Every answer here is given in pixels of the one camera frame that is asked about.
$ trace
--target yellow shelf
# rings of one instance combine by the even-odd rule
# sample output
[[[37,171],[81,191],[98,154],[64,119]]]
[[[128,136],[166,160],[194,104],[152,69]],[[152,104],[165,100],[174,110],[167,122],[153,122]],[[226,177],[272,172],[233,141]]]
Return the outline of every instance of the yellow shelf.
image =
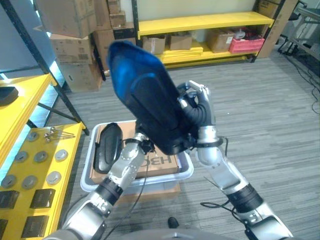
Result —
[[[228,63],[234,61],[244,61],[246,60],[246,56],[234,56],[228,58],[217,58],[217,59],[209,59],[209,60],[200,60],[200,61],[186,61],[186,62],[177,62],[172,64],[166,64],[166,69],[173,69],[173,68],[183,68],[183,67],[191,67],[191,66],[199,66],[205,64],[218,64],[218,63]]]
[[[0,216],[7,220],[2,239],[20,240],[26,223],[30,216],[48,216],[45,226],[44,236],[48,236],[57,230],[59,218],[66,190],[70,178],[70,173],[75,160],[82,129],[85,126],[82,123],[59,125],[57,130],[65,131],[75,135],[74,138],[53,140],[49,143],[45,141],[44,134],[50,130],[50,127],[31,128],[30,133],[37,133],[38,139],[30,142],[25,140],[20,148],[20,152],[27,152],[27,158],[23,162],[14,161],[7,175],[16,176],[16,183],[10,188],[0,187],[0,191],[17,191],[17,197],[14,208],[1,208]],[[57,161],[55,154],[59,150],[66,150],[68,155],[65,160]],[[47,153],[47,158],[43,162],[35,162],[34,156],[40,151]],[[57,184],[48,184],[46,178],[48,174],[57,171],[61,174],[61,180]],[[37,177],[36,184],[31,189],[22,188],[23,180],[30,175]],[[53,189],[54,196],[51,207],[48,208],[30,208],[33,196],[36,190]],[[40,240],[42,237],[31,237],[28,240]]]
[[[214,29],[249,25],[272,26],[274,20],[255,11],[184,16],[158,20],[139,21],[138,38],[145,35],[165,34],[198,29]]]
[[[207,47],[206,43],[203,42],[203,43],[200,43],[200,45],[203,47],[203,52],[200,55],[190,54],[190,55],[183,55],[183,56],[177,56],[177,57],[166,57],[167,55],[162,54],[162,55],[157,55],[157,57],[162,61],[163,64],[169,65],[169,64],[193,62],[193,61],[230,58],[230,57],[236,57],[236,56],[244,56],[247,54],[257,54],[257,52],[231,53],[229,51],[213,53]]]
[[[19,92],[14,102],[0,106],[0,167],[50,82],[54,84],[50,74],[0,81],[0,87],[13,86]]]

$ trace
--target black object on shelf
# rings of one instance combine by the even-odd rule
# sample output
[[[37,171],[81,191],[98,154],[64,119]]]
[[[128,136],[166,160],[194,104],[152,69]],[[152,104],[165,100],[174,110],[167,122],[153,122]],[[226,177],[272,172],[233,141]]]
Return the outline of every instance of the black object on shelf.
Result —
[[[109,123],[100,134],[100,143],[95,144],[93,167],[100,174],[107,174],[119,158],[123,148],[122,130],[116,123]]]
[[[14,86],[0,87],[0,107],[13,103],[18,98],[18,93]]]

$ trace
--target black cable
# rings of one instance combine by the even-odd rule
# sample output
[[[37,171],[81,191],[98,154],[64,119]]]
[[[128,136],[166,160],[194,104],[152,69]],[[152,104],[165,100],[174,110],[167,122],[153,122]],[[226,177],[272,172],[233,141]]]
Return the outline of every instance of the black cable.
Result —
[[[227,137],[225,136],[220,136],[220,138],[224,138],[225,139],[225,151],[224,151],[224,155],[227,156],[228,154],[228,144],[229,144],[229,140]],[[215,187],[217,187],[218,189],[220,189],[220,187],[218,187],[218,185],[216,185],[213,181],[209,180],[207,177],[204,176],[204,178],[211,183],[212,185],[214,185]],[[200,205],[209,209],[219,209],[222,208],[224,210],[227,210],[229,212],[231,212],[232,216],[239,221],[240,223],[244,224],[244,226],[246,226],[246,224],[244,222],[241,221],[241,219],[237,216],[236,213],[236,208],[233,207],[232,209],[229,209],[226,207],[226,205],[228,205],[230,203],[230,200],[227,200],[226,202],[222,203],[222,204],[218,204],[218,203],[214,203],[214,202],[209,202],[209,201],[202,201],[200,202]]]
[[[311,73],[309,72],[309,68],[308,68],[308,72],[307,72],[308,74],[306,73],[306,75],[309,77],[309,80],[307,80],[304,76],[302,76],[302,74],[301,74],[298,66],[297,66],[292,60],[290,60],[290,59],[288,58],[288,56],[284,55],[284,57],[295,67],[295,69],[297,70],[297,72],[299,73],[299,75],[300,75],[308,84],[310,84],[310,85],[313,87],[313,89],[311,90],[311,94],[312,94],[312,96],[314,97],[315,101],[314,101],[314,102],[312,103],[312,105],[311,105],[311,110],[312,110],[314,113],[320,115],[320,112],[317,112],[317,111],[314,109],[315,103],[318,103],[318,102],[319,102],[318,97],[316,97],[315,94],[314,94],[314,90],[317,90],[318,93],[320,94],[320,83],[318,83],[318,82],[313,78],[313,76],[312,76]]]
[[[133,209],[135,208],[135,206],[137,205],[140,197],[141,197],[141,194],[142,192],[144,191],[144,188],[145,188],[145,185],[146,185],[146,181],[147,181],[147,175],[148,175],[148,169],[149,169],[149,166],[148,164],[146,165],[146,170],[145,170],[145,177],[144,177],[144,181],[143,181],[143,185],[141,187],[141,191],[139,193],[139,196],[136,198],[134,204],[132,205],[132,207],[128,210],[128,212],[123,216],[123,218],[121,218],[121,220],[110,230],[110,232],[105,236],[105,238],[103,240],[106,240],[112,233],[114,230],[117,229],[117,227],[120,226],[120,224],[122,224],[122,222],[130,216],[130,214],[132,213]]]
[[[222,138],[224,138],[224,139],[225,139],[224,155],[227,157],[229,139],[228,139],[226,136],[222,136]]]

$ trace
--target cardboard box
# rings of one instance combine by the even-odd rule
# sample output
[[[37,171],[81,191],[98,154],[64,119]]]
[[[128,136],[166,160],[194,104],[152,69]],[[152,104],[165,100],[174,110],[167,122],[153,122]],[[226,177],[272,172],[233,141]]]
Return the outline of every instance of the cardboard box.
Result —
[[[111,29],[109,10],[106,0],[94,0],[96,31]]]
[[[96,30],[93,0],[34,0],[46,32],[84,38]]]
[[[275,19],[273,26],[264,41],[262,48],[258,54],[258,58],[267,58],[269,57],[271,51],[274,49],[274,46],[277,40],[280,37],[280,34],[284,30],[288,19],[291,16],[292,11],[295,9],[298,0],[286,0]]]
[[[268,18],[274,19],[279,5],[268,0],[260,0],[257,12]]]
[[[136,38],[135,38],[135,37],[117,39],[117,40],[114,40],[114,41],[115,41],[115,42],[117,42],[117,41],[129,41],[129,42],[131,42],[133,45],[136,45]]]
[[[135,38],[135,26],[133,22],[126,22],[124,28],[113,30],[114,39],[130,39]]]
[[[101,58],[101,62],[103,65],[103,69],[106,71],[108,70],[107,65],[107,55],[110,44],[115,40],[114,32],[112,30],[102,30],[102,31],[94,31],[93,38]]]
[[[234,35],[234,32],[227,29],[210,29],[206,36],[207,46],[213,53],[227,52]]]
[[[171,35],[170,50],[189,50],[192,44],[191,34]]]
[[[162,54],[165,50],[166,36],[158,35],[153,37],[144,36],[142,38],[143,49],[152,54]]]
[[[123,139],[132,138],[134,136],[136,121],[119,122],[118,125],[122,130]],[[101,125],[97,130],[97,136],[95,139],[96,143],[100,142],[100,134],[101,134],[101,131],[105,128],[105,126],[106,125]],[[145,156],[144,163],[138,169],[138,172],[136,175],[137,179],[145,177],[147,164],[148,164],[148,173],[147,173],[148,177],[174,174],[178,172],[179,163],[175,155],[167,156],[163,152],[161,152],[157,147],[155,147],[155,151],[156,153],[155,152],[149,153],[149,160],[147,159],[147,156]],[[94,183],[99,184],[103,181],[103,179],[106,178],[106,174],[101,174],[96,172],[93,167],[93,162],[94,161],[92,160],[89,177],[92,179]]]
[[[76,38],[52,34],[52,48],[60,64],[92,64],[92,46],[89,37]]]
[[[124,11],[110,13],[110,22],[113,29],[123,28],[126,25],[126,14]]]
[[[257,12],[268,18],[274,19],[278,8],[279,4],[275,2],[260,0],[257,6]],[[257,25],[258,32],[261,34],[261,36],[264,36],[266,34],[268,28],[268,25]]]
[[[111,14],[117,14],[121,11],[119,0],[107,0],[107,1],[108,1],[109,12]]]
[[[98,91],[102,76],[98,64],[60,64],[59,69],[74,93]]]
[[[181,192],[180,184],[178,183],[174,188],[163,190],[163,191],[155,191],[155,192],[143,192],[139,199],[139,202],[151,202],[155,200],[161,199],[173,199],[176,198]],[[116,201],[115,205],[121,203],[131,203],[137,200],[139,193],[137,194],[129,194],[129,195],[121,195],[118,201]]]

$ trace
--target wall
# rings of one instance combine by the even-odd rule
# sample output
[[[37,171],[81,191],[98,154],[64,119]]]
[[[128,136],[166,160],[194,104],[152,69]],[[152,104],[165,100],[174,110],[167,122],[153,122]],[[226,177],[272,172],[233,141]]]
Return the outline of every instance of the wall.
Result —
[[[140,21],[216,13],[251,11],[255,0],[137,0]],[[121,0],[127,22],[133,21],[131,0]]]

